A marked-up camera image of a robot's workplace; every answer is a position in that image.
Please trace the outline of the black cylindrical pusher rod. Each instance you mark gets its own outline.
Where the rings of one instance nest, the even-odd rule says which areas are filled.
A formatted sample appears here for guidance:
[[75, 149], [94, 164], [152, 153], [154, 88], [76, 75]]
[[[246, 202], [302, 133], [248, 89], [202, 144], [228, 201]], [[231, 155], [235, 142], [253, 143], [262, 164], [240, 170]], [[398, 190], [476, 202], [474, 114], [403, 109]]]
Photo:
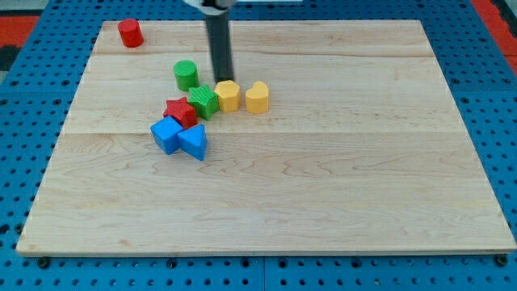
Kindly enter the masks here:
[[229, 13], [206, 15], [205, 27], [215, 82], [234, 80]]

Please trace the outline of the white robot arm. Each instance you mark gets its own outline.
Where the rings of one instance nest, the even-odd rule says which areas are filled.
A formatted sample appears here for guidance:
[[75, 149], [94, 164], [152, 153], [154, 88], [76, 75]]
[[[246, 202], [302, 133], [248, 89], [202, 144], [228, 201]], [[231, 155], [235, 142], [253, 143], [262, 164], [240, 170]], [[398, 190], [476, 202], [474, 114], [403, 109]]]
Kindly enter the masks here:
[[204, 15], [215, 82], [234, 80], [229, 10], [234, 0], [184, 0]]

